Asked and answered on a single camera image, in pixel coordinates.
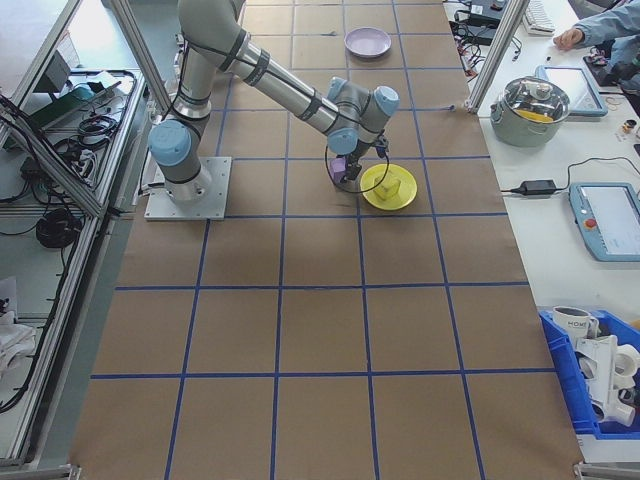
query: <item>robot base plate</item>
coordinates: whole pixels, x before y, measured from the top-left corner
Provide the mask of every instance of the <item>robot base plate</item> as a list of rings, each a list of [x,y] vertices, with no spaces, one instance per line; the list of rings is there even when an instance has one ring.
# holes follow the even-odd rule
[[[164,188],[156,188],[149,194],[144,217],[147,220],[223,220],[227,206],[231,157],[200,157],[202,166],[211,174],[207,193],[196,202],[175,202]],[[164,182],[160,169],[154,182]]]

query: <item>pot handle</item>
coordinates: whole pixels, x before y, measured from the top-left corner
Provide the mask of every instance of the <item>pot handle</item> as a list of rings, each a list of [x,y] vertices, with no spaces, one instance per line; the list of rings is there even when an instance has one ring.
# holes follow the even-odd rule
[[[502,105],[500,103],[493,103],[491,105],[491,121],[494,123],[500,123],[502,121],[502,113],[504,110],[502,109]]]
[[[529,124],[528,130],[536,135],[545,135],[547,130],[549,130],[549,126],[543,123]]]

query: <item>small container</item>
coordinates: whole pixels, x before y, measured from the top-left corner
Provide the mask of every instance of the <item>small container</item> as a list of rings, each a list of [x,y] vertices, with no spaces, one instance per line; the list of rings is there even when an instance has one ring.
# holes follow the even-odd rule
[[[517,147],[537,147],[553,138],[569,115],[569,97],[558,86],[536,77],[507,84],[491,105],[496,136]]]

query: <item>power adapter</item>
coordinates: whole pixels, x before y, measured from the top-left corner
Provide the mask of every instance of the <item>power adapter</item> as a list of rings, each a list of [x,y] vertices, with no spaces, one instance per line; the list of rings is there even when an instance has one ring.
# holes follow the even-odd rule
[[[42,180],[47,177],[47,174],[40,168],[38,162],[32,157],[25,158],[20,167],[20,175],[27,181]]]
[[[553,180],[525,180],[519,187],[507,190],[509,193],[517,193],[524,196],[552,195],[560,190]]]

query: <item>yellow plate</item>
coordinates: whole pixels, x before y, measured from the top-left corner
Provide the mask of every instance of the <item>yellow plate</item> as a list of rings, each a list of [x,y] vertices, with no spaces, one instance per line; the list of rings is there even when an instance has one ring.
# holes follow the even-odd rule
[[[380,177],[384,175],[386,168],[386,163],[381,163],[368,168],[360,177],[360,190],[369,190],[371,187],[375,186],[380,181]],[[409,205],[413,199],[416,198],[416,193],[418,193],[418,184],[416,183],[416,179],[413,178],[413,175],[411,175],[411,172],[393,163],[389,164],[389,171],[387,172],[387,178],[385,180],[390,179],[398,179],[400,181],[400,185],[395,195],[391,195],[385,199],[384,192],[381,192],[382,195],[376,193],[376,190],[380,189],[381,186],[376,187],[374,190],[365,192],[362,195],[367,202],[381,210],[400,210],[401,208]]]

